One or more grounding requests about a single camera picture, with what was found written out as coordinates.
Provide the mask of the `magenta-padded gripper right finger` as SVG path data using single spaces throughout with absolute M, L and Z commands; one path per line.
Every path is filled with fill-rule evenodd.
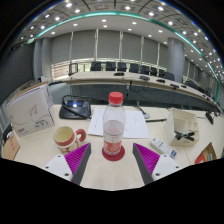
M 159 155 L 137 143 L 133 144 L 133 155 L 145 185 L 182 169 L 168 154 Z

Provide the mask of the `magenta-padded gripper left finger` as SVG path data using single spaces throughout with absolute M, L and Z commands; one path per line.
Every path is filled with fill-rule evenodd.
M 80 185 L 90 155 L 91 144 L 87 143 L 67 155 L 56 155 L 43 167 L 43 170 Z

